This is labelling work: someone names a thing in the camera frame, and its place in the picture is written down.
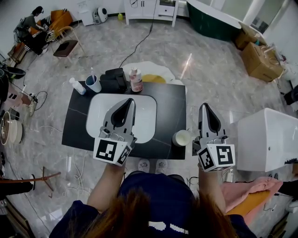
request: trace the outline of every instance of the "brown hair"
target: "brown hair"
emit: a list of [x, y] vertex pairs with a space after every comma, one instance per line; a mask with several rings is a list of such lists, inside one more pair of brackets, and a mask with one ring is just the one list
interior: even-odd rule
[[[84, 238], [153, 237], [150, 221], [150, 199], [142, 191], [129, 191], [126, 198], [117, 197], [81, 236]], [[188, 237], [236, 238], [230, 220], [212, 198], [199, 193], [194, 198], [188, 220]]]

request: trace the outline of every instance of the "pink bottle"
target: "pink bottle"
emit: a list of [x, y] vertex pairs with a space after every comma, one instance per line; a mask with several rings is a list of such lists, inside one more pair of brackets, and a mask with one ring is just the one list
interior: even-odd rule
[[132, 67], [129, 72], [129, 80], [132, 91], [139, 92], [143, 90], [141, 70], [136, 67]]

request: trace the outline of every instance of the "toothbrush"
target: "toothbrush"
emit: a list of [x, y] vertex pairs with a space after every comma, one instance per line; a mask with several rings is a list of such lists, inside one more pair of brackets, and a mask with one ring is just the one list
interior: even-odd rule
[[95, 83], [94, 71], [92, 67], [91, 67], [91, 74], [92, 74], [93, 82]]

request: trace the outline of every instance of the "white cabinet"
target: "white cabinet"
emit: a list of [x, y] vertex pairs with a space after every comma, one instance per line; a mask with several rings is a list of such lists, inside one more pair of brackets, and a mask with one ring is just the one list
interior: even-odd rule
[[172, 21], [175, 26], [178, 0], [124, 0], [126, 24], [130, 19], [155, 19]]

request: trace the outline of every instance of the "cabinet drawer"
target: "cabinet drawer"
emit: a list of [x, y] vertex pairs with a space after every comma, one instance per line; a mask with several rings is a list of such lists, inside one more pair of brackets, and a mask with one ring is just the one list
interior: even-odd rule
[[159, 5], [158, 14], [164, 16], [174, 16], [175, 7]]

